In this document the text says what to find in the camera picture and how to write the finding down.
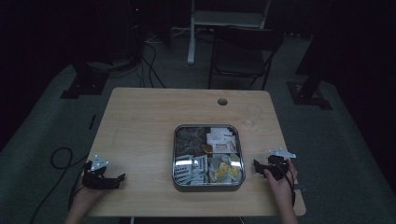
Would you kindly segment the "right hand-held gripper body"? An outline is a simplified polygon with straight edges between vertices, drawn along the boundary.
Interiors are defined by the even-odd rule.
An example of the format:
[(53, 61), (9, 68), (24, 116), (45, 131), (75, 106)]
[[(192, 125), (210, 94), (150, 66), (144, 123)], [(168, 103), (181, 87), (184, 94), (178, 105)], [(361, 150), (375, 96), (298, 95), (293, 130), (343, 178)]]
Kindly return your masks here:
[(267, 158), (268, 163), (264, 168), (272, 174), (275, 180), (280, 180), (289, 170), (286, 159), (295, 159), (296, 155), (282, 147), (277, 150), (269, 150), (269, 153), (270, 156)]

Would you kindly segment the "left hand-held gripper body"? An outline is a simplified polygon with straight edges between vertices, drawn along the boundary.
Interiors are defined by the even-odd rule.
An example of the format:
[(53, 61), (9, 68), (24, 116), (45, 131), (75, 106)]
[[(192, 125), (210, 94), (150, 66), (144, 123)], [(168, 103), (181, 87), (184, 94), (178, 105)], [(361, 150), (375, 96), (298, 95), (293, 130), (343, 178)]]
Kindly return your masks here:
[(109, 161), (95, 155), (91, 161), (84, 165), (82, 185), (89, 189), (108, 189), (110, 178), (105, 177)]

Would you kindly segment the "clear plastic cup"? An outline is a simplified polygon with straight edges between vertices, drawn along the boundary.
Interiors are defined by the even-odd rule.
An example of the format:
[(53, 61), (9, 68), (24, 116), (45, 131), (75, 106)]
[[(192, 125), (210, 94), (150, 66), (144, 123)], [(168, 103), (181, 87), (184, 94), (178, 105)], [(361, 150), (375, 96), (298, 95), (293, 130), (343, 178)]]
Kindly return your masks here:
[(261, 119), (262, 109), (258, 105), (248, 105), (246, 108), (246, 117), (243, 122), (247, 128), (253, 128)]

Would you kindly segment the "square metal compartment tray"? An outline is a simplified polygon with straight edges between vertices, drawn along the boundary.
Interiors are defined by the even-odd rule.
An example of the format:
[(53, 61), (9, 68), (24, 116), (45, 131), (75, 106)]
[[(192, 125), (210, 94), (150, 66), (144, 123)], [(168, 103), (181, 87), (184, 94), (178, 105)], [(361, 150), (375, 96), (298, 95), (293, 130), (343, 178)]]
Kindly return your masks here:
[[(243, 179), (242, 182), (240, 184), (237, 185), (224, 185), (224, 184), (216, 184), (216, 183), (211, 183), (209, 181), (209, 175), (207, 172), (207, 177), (208, 180), (206, 183), (202, 184), (202, 185), (179, 185), (176, 180), (173, 177), (173, 168), (174, 168), (174, 163), (175, 163), (175, 159), (176, 157), (179, 157), (176, 154), (176, 147), (175, 147), (175, 143), (176, 143), (176, 132), (178, 129), (180, 129), (181, 127), (203, 127), (205, 128), (205, 133), (208, 134), (210, 132), (211, 128), (229, 128), (231, 132), (233, 132), (233, 134), (236, 136), (236, 147), (237, 150), (234, 154), (237, 154), (242, 162), (242, 167), (243, 167)], [(212, 158), (215, 154), (232, 154), (232, 153), (214, 153), (212, 151), (212, 146), (210, 146), (208, 143), (205, 143), (203, 145), (203, 150), (204, 150), (204, 154), (201, 155), (193, 155), (193, 156), (202, 156), (202, 155), (206, 155), (207, 159)], [(240, 145), (240, 140), (239, 140), (239, 133), (238, 131), (235, 129), (234, 126), (232, 125), (227, 125), (227, 124), (184, 124), (184, 125), (180, 125), (175, 129), (174, 132), (174, 149), (173, 149), (173, 163), (172, 163), (172, 178), (173, 178), (173, 182), (174, 182), (174, 186), (177, 190), (182, 191), (182, 192), (205, 192), (205, 191), (209, 191), (209, 192), (216, 192), (216, 191), (235, 191), (238, 190), (241, 185), (244, 183), (245, 178), (246, 178), (246, 172), (245, 172), (245, 167), (244, 167), (244, 162), (243, 162), (243, 154), (242, 154), (242, 149), (241, 149), (241, 145)]]

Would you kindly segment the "person's right hand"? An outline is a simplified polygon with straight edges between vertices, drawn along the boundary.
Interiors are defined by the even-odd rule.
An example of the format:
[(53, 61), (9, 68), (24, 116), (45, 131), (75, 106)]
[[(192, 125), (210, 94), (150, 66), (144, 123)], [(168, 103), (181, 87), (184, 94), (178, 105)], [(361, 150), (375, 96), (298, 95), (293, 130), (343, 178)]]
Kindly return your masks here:
[(281, 203), (291, 203), (292, 204), (292, 189), (294, 182), (298, 176), (298, 172), (294, 167), (291, 160), (286, 160), (289, 170), (286, 172), (286, 176), (280, 180), (275, 180), (272, 174), (265, 170), (267, 180), (269, 182), (270, 188), (273, 192), (276, 205)]

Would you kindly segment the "pile of yellow white bags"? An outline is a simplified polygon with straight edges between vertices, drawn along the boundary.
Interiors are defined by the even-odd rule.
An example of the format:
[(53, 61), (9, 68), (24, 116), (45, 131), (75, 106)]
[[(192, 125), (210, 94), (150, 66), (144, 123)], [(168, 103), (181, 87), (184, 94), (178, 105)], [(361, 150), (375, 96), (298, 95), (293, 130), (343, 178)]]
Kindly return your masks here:
[(243, 179), (243, 167), (237, 154), (215, 154), (208, 159), (209, 181), (216, 184), (237, 185)]

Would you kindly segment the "pile of white packets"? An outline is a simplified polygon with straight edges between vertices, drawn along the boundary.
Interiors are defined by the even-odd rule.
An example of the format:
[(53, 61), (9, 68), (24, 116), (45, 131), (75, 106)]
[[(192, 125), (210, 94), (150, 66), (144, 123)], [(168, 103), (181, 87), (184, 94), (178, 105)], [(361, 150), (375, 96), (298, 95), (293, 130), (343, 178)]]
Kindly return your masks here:
[(206, 142), (214, 153), (235, 153), (237, 150), (236, 136), (229, 128), (211, 128)]

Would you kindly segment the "pile of silver striped packets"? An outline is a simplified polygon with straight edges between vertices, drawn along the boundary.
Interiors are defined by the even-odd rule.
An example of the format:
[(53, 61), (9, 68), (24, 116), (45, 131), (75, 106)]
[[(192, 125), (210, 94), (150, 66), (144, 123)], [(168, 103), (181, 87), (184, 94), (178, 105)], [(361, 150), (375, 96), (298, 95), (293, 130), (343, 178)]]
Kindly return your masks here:
[(173, 177), (179, 185), (202, 185), (207, 182), (208, 159), (206, 155), (176, 157)]

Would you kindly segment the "pile of grey tea bags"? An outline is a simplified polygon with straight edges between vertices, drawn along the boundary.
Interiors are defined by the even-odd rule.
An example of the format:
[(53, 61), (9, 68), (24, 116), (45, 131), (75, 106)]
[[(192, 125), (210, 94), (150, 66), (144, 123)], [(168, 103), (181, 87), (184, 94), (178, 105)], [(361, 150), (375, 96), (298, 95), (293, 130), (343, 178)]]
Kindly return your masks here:
[(181, 127), (176, 132), (176, 154), (178, 156), (204, 154), (205, 137), (203, 127)]

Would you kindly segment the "black stand with base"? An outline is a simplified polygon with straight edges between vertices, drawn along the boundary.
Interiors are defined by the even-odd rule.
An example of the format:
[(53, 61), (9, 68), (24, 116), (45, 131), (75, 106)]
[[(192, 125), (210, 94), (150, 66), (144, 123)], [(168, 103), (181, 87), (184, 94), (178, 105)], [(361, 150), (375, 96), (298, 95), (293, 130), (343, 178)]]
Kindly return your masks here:
[(322, 65), (320, 62), (323, 58), (323, 50), (320, 48), (321, 38), (323, 36), (322, 23), (326, 20), (329, 8), (333, 0), (320, 0), (321, 9), (318, 9), (315, 18), (314, 33), (311, 43), (297, 69), (297, 73), (307, 75), (304, 83), (288, 82), (287, 86), (290, 96), (296, 105), (315, 105), (322, 110), (332, 110), (332, 106), (321, 94), (318, 86), (323, 79), (320, 72)]
[(63, 91), (61, 99), (77, 99), (80, 95), (101, 95), (109, 73), (93, 72), (85, 62), (72, 63), (76, 76), (68, 90)]

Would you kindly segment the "black folding chair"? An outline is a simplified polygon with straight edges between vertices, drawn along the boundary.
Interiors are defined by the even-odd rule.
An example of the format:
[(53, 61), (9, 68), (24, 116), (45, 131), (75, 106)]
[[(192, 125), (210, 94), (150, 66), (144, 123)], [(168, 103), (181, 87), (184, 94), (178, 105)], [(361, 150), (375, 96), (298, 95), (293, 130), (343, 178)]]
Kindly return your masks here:
[(264, 90), (283, 42), (284, 35), (272, 29), (215, 27), (207, 87), (212, 87), (214, 75), (251, 78), (251, 85), (262, 77)]

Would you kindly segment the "black equipment tower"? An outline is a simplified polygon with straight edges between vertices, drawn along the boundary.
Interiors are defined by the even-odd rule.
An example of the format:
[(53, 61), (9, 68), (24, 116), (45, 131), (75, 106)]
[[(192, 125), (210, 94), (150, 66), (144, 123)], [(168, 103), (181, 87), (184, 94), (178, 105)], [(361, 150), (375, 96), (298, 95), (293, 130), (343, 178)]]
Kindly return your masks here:
[(126, 55), (132, 64), (138, 64), (142, 55), (143, 12), (143, 4), (140, 0), (127, 0)]

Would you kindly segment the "white desk frame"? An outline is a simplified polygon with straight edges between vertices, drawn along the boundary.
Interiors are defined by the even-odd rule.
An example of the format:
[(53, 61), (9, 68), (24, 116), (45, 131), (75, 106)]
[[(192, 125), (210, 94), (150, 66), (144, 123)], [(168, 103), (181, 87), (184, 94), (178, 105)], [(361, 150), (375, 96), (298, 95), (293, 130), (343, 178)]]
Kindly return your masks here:
[(187, 55), (187, 64), (194, 64), (195, 61), (195, 32), (198, 26), (240, 26), (263, 29), (268, 10), (272, 0), (264, 0), (264, 5), (260, 13), (252, 12), (224, 12), (196, 10), (195, 0), (191, 0), (190, 19), (190, 44)]

